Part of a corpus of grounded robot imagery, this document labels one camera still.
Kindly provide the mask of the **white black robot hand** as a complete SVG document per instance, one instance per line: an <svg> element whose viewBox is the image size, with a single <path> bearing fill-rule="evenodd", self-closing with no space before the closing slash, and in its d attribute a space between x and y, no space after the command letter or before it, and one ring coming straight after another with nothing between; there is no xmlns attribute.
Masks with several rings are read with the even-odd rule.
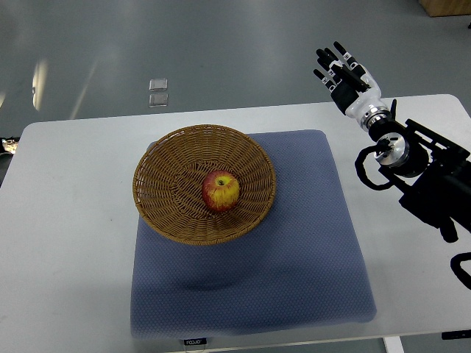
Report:
<svg viewBox="0 0 471 353"><path fill-rule="evenodd" d="M340 43L333 46L316 50L320 68L313 73L341 113L365 128L375 113L384 113L388 107L381 101L381 90L370 72Z"/></svg>

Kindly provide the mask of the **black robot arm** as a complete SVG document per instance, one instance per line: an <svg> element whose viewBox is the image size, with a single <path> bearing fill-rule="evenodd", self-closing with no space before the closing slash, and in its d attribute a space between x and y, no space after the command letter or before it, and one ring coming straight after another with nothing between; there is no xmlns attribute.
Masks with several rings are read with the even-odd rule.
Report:
<svg viewBox="0 0 471 353"><path fill-rule="evenodd" d="M470 152L416 121L400 124L395 116L395 107L372 107L362 117L374 145L357 156L358 178L372 190L396 187L404 209L454 243L457 224L470 228Z"/></svg>

